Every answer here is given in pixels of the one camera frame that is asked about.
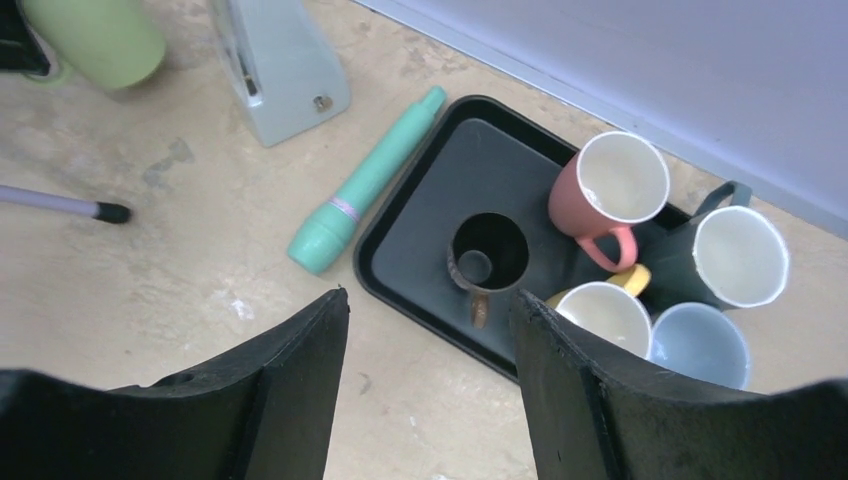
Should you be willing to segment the grey-blue mug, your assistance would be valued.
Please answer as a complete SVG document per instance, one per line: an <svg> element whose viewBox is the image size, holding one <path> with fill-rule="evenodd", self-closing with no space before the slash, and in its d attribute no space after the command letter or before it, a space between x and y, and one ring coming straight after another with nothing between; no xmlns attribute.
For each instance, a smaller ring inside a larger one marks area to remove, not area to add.
<svg viewBox="0 0 848 480"><path fill-rule="evenodd" d="M652 363L708 383L737 390L747 387L748 343L720 310L703 303L681 303L663 311L652 332Z"/></svg>

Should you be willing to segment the yellow mug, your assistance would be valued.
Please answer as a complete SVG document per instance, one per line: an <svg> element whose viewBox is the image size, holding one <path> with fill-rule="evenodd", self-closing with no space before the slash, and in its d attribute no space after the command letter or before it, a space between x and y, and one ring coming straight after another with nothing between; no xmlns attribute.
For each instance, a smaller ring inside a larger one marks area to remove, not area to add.
<svg viewBox="0 0 848 480"><path fill-rule="evenodd" d="M652 274L635 264L605 281L561 291L546 304L573 324L646 359L653 345L651 317L638 296Z"/></svg>

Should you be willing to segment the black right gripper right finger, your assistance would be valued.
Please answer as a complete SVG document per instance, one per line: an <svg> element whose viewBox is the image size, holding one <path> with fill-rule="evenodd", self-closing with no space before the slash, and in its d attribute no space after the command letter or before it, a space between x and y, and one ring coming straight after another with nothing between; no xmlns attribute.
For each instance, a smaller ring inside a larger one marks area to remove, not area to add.
<svg viewBox="0 0 848 480"><path fill-rule="evenodd" d="M772 395L699 381L511 301L518 382L541 479L843 479L847 383Z"/></svg>

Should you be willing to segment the dark teal hexagonal mug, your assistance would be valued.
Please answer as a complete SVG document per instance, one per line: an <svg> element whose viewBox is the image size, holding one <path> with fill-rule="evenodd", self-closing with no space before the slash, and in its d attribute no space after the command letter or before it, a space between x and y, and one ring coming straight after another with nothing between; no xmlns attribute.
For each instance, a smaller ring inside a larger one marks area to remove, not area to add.
<svg viewBox="0 0 848 480"><path fill-rule="evenodd" d="M720 310L774 302L785 290L790 254L779 230L749 207L750 187L727 181L692 218L640 249L652 274L643 297L665 310L700 302Z"/></svg>

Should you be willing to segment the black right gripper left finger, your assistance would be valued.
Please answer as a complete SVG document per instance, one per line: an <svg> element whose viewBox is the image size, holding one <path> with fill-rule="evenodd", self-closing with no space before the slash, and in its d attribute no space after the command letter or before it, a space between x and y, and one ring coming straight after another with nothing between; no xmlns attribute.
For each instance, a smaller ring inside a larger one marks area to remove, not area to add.
<svg viewBox="0 0 848 480"><path fill-rule="evenodd" d="M147 386L1 373L5 479L320 479L348 338L347 292Z"/></svg>

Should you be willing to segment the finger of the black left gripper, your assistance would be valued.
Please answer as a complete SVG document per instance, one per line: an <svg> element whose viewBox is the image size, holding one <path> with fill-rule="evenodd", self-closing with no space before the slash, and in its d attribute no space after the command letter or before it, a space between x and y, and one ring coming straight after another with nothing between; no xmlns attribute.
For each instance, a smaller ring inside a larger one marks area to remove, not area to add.
<svg viewBox="0 0 848 480"><path fill-rule="evenodd" d="M47 76L51 64L16 0L1 0L1 71Z"/></svg>

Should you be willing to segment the pink mug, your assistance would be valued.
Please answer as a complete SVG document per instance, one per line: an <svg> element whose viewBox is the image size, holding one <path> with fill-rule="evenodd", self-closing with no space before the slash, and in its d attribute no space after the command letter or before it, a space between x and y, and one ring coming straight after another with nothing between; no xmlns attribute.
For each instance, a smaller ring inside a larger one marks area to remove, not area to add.
<svg viewBox="0 0 848 480"><path fill-rule="evenodd" d="M636 263L633 228L658 215L670 189L669 168L655 146L609 131L590 139L563 167L548 215L597 265L617 273Z"/></svg>

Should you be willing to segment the light green mug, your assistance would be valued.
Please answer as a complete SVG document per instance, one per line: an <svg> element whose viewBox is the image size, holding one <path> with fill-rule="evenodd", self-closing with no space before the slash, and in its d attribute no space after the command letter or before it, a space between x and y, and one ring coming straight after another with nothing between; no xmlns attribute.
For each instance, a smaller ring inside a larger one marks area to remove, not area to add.
<svg viewBox="0 0 848 480"><path fill-rule="evenodd" d="M18 5L58 61L45 75L23 75L35 84L56 86L78 72L104 90L121 90L145 81L165 58L164 34L140 1L20 1Z"/></svg>

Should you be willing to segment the brown mug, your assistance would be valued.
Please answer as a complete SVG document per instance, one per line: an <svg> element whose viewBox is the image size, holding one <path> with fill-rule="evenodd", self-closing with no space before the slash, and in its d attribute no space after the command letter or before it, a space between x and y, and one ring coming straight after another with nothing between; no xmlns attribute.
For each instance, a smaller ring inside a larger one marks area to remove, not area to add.
<svg viewBox="0 0 848 480"><path fill-rule="evenodd" d="M448 243L447 270L452 281L470 295L474 328L486 326L490 296L521 280L529 260L526 236L508 216L482 212L459 225Z"/></svg>

